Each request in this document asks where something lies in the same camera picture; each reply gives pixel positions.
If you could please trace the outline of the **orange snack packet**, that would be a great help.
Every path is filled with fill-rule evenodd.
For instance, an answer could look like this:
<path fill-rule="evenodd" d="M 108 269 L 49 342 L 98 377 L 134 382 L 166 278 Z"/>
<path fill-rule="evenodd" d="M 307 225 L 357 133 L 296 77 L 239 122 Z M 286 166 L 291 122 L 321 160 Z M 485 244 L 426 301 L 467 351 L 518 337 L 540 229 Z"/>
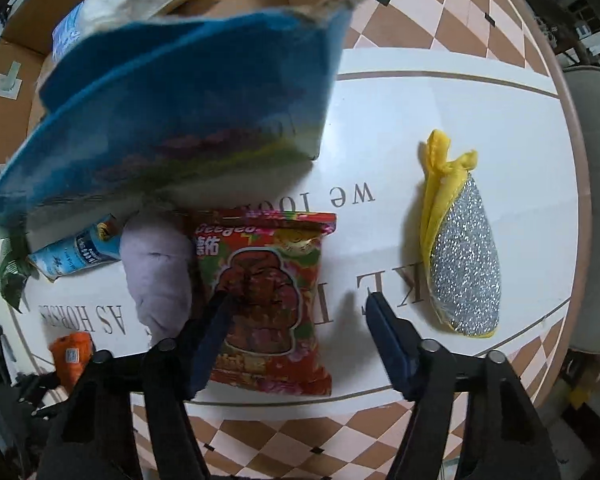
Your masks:
<path fill-rule="evenodd" d="M 50 345 L 55 372 L 67 394 L 72 393 L 86 364 L 94 353 L 89 333 L 76 332 L 56 339 Z"/>

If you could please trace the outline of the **lavender towel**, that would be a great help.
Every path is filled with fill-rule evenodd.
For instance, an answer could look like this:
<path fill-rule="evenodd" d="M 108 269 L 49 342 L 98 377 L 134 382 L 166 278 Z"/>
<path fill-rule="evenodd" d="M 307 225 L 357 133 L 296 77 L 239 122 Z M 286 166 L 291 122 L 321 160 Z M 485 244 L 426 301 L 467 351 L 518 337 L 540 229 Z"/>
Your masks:
<path fill-rule="evenodd" d="M 151 343 L 178 336 L 192 312 L 190 239 L 168 214 L 142 210 L 125 223 L 120 257 L 137 318 Z"/>

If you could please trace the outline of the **light blue snack packet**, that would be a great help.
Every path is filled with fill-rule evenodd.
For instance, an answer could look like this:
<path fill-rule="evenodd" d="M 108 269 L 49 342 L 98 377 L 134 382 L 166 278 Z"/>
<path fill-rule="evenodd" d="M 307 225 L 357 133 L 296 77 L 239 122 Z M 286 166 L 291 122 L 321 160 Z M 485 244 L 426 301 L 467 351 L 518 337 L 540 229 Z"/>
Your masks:
<path fill-rule="evenodd" d="M 111 214 L 74 235 L 28 255 L 28 260 L 51 282 L 63 276 L 120 260 L 122 227 Z"/>

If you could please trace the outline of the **yellow silver glitter pouch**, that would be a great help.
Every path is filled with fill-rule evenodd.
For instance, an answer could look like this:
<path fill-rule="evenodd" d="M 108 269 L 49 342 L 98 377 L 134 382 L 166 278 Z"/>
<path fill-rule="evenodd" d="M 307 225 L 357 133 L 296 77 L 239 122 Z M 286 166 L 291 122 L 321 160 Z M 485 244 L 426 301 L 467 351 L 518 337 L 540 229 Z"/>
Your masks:
<path fill-rule="evenodd" d="M 451 139 L 431 131 L 419 245 L 429 298 L 452 332 L 488 338 L 498 329 L 502 278 L 498 248 L 472 172 L 478 153 L 449 158 Z"/>

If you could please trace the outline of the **red snack bag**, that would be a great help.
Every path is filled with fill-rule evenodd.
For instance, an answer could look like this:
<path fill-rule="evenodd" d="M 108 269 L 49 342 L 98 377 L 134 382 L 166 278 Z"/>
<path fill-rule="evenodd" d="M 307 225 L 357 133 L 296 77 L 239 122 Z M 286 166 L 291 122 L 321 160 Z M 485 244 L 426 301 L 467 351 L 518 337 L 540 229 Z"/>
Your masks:
<path fill-rule="evenodd" d="M 242 304 L 215 359 L 214 382 L 267 393 L 328 396 L 313 315 L 331 212 L 195 211 L 190 232 L 209 295 Z"/>

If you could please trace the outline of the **green snack packet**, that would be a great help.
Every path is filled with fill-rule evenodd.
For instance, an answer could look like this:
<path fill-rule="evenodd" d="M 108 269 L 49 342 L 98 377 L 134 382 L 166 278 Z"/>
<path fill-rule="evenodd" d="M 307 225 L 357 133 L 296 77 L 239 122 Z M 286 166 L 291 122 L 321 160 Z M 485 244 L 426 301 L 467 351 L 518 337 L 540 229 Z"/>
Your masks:
<path fill-rule="evenodd" d="M 0 294 L 16 312 L 20 313 L 20 302 L 24 288 L 35 267 L 29 259 L 30 245 L 25 235 L 4 238 L 0 248 Z"/>

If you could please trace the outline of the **blue cardboard storage box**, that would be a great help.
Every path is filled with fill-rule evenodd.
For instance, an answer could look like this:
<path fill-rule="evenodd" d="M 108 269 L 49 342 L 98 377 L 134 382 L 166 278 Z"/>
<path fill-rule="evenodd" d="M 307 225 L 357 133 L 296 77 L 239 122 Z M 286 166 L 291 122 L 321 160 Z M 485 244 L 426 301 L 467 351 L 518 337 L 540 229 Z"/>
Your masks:
<path fill-rule="evenodd" d="M 59 61 L 82 0 L 24 0 L 0 37 L 0 238 L 52 234 L 116 197 L 316 159 L 363 0 L 188 0 L 95 32 Z"/>

